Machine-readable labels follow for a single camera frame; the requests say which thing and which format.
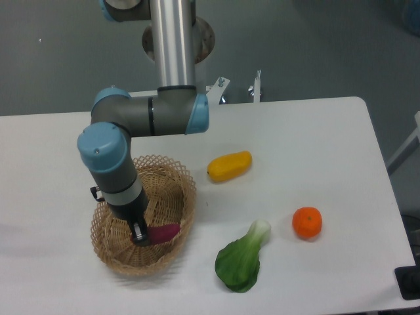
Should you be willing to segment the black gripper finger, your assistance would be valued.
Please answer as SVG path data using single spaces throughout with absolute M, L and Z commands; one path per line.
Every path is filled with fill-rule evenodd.
M 135 220 L 128 220 L 127 224 L 131 231 L 131 241 L 135 246 L 147 247 L 151 245 L 148 227 L 143 217 Z

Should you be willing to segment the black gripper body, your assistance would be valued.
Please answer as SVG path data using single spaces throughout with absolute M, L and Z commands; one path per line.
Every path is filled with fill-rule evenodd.
M 143 188 L 135 188 L 134 191 L 127 189 L 117 194 L 102 192 L 101 196 L 98 195 L 100 192 L 98 186 L 91 187 L 90 191 L 97 202 L 106 202 L 118 219 L 125 220 L 131 225 L 137 223 L 141 228 L 146 227 L 144 213 L 148 206 L 148 198 Z

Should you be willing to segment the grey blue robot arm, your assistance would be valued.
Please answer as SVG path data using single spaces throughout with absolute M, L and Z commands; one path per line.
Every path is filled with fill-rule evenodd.
M 100 91 L 91 123 L 77 139 L 81 159 L 112 213 L 124 220 L 137 246 L 157 243 L 144 219 L 148 198 L 131 158 L 135 137 L 203 133 L 207 97 L 196 87 L 193 1 L 101 1 L 106 19 L 152 23 L 156 96 L 134 99 L 122 89 Z

